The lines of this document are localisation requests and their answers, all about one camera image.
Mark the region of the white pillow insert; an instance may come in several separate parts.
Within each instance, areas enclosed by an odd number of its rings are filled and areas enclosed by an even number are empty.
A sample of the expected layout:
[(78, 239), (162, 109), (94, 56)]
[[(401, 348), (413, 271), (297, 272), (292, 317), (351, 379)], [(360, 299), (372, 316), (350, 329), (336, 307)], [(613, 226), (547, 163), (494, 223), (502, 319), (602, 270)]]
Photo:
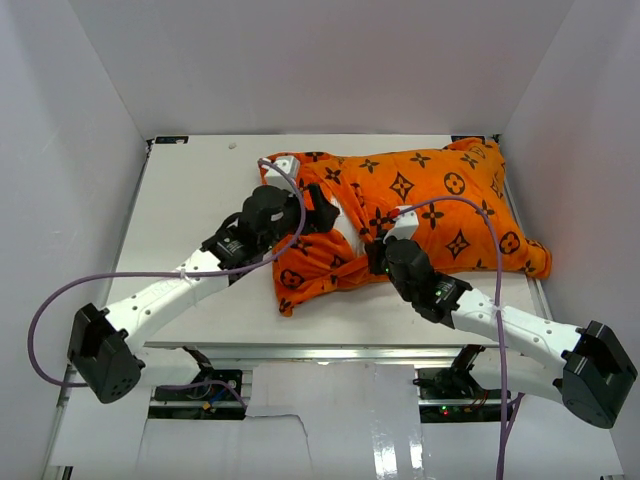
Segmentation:
[(340, 201), (333, 196), (330, 199), (330, 203), (338, 209), (338, 216), (334, 221), (332, 230), (328, 234), (332, 245), (334, 247), (347, 246), (354, 257), (365, 256), (365, 242), (348, 218)]

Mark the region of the orange patterned pillowcase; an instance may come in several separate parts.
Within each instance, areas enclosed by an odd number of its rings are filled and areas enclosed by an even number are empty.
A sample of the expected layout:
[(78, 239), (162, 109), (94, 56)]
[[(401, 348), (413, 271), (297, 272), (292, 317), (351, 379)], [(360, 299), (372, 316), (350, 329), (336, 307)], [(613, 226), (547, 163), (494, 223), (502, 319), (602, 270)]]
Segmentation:
[[(545, 279), (552, 254), (525, 236), (507, 204), (506, 161), (492, 140), (467, 139), (442, 148), (364, 156), (295, 152), (297, 185), (303, 196), (318, 184), (335, 196), (366, 244), (393, 223), (389, 212), (413, 206), (419, 227), (413, 235), (433, 267), (445, 274), (502, 269)], [(386, 281), (369, 273), (367, 255), (334, 247), (329, 233), (285, 238), (275, 248), (274, 291), (281, 315), (335, 291)]]

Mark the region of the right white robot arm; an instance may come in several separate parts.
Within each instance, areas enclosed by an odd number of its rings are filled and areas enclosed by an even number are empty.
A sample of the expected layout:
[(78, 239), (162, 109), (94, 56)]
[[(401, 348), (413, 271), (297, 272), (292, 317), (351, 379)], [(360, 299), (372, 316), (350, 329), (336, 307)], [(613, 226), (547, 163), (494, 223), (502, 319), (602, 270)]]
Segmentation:
[(507, 385), (558, 402), (594, 427), (615, 425), (638, 371), (609, 326), (592, 321), (579, 327), (498, 307), (469, 283), (436, 271), (413, 240), (377, 239), (365, 251), (370, 272), (387, 276), (422, 318), (504, 342), (506, 368), (499, 353), (481, 346), (456, 357), (451, 384), (459, 396), (472, 399)]

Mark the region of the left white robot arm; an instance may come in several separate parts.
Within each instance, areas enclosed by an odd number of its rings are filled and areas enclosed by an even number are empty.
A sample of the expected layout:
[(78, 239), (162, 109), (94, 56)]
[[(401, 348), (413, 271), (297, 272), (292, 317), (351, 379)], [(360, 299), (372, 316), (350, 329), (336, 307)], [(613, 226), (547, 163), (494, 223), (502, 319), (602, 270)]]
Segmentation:
[(68, 358), (103, 404), (136, 385), (182, 391), (199, 399), (211, 387), (213, 368), (193, 347), (148, 348), (146, 342), (199, 301), (248, 274), (284, 238), (329, 232), (340, 214), (319, 185), (300, 194), (259, 186), (241, 211), (227, 217), (170, 277), (103, 308), (88, 304), (74, 318)]

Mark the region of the left blue corner label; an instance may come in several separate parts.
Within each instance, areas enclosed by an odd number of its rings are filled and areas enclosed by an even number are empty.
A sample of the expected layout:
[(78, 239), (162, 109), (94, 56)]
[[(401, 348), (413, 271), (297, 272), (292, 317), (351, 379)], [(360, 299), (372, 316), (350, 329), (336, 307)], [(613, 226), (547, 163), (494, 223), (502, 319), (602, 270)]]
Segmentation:
[(184, 145), (189, 141), (187, 135), (175, 135), (175, 136), (157, 136), (154, 139), (155, 145)]

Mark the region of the blue corner label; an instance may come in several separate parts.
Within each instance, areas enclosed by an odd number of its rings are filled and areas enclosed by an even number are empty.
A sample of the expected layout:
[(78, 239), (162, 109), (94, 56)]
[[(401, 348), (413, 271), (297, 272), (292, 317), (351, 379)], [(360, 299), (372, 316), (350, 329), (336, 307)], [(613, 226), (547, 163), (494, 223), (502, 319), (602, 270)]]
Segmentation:
[(189, 141), (187, 135), (175, 135), (175, 136), (157, 136), (154, 139), (155, 145), (184, 145)]
[(478, 141), (480, 141), (481, 143), (485, 143), (485, 137), (484, 136), (476, 136), (476, 135), (471, 135), (471, 136), (466, 136), (466, 135), (452, 135), (451, 136), (451, 142), (458, 142), (458, 141), (462, 141), (462, 140), (467, 140), (467, 139), (477, 139)]

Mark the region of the right blue corner label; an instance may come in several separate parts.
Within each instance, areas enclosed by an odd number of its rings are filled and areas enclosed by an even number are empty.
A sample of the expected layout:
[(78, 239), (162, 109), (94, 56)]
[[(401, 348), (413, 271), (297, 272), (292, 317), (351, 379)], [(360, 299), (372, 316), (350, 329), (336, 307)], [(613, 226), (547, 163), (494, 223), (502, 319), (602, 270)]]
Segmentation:
[(458, 142), (458, 141), (462, 141), (462, 140), (467, 140), (467, 139), (477, 139), (478, 141), (480, 141), (481, 143), (485, 143), (485, 137), (484, 136), (476, 136), (476, 135), (471, 135), (471, 136), (466, 136), (466, 135), (452, 135), (451, 136), (451, 142)]

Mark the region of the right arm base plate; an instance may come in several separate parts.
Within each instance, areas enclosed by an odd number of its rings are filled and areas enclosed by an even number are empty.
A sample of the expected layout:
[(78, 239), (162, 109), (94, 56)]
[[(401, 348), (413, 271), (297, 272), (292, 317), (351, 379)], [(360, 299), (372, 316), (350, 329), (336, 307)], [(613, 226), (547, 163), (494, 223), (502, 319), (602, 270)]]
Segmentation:
[(500, 422), (500, 390), (484, 389), (471, 373), (486, 348), (465, 346), (446, 367), (416, 370), (413, 385), (418, 391), (422, 424)]

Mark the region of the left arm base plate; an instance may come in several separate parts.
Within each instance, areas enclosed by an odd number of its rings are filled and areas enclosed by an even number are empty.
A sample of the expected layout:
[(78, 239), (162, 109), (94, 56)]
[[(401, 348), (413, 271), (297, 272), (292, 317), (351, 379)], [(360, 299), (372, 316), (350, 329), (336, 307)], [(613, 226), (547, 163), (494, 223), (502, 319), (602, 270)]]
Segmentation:
[(246, 417), (244, 372), (217, 368), (201, 352), (184, 348), (197, 362), (198, 375), (189, 388), (156, 388), (148, 418), (155, 420), (241, 421)]

